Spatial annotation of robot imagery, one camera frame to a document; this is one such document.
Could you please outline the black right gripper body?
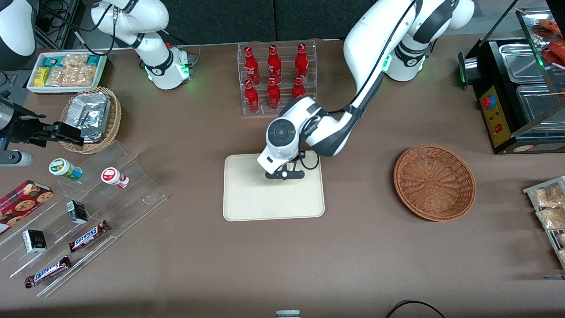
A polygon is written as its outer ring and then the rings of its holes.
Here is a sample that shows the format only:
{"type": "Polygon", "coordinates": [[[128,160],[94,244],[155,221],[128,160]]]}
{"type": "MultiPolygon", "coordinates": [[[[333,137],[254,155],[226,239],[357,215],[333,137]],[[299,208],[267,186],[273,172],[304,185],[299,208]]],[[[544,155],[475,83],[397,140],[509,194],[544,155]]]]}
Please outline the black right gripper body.
{"type": "Polygon", "coordinates": [[[26,167],[34,161],[34,155],[29,151],[8,149],[10,143],[44,148],[48,141],[54,140],[51,126],[40,121],[43,117],[14,103],[1,103],[1,167],[26,167]]]}

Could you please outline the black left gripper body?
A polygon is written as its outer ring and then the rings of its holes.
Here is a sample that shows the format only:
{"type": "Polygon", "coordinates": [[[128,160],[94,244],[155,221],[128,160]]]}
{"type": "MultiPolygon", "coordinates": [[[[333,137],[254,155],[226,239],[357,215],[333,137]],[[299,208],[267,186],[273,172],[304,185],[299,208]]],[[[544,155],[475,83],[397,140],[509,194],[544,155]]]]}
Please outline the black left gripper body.
{"type": "Polygon", "coordinates": [[[297,161],[290,161],[277,168],[273,173],[266,172],[265,177],[272,180],[303,179],[305,172],[298,169],[297,161]]]}

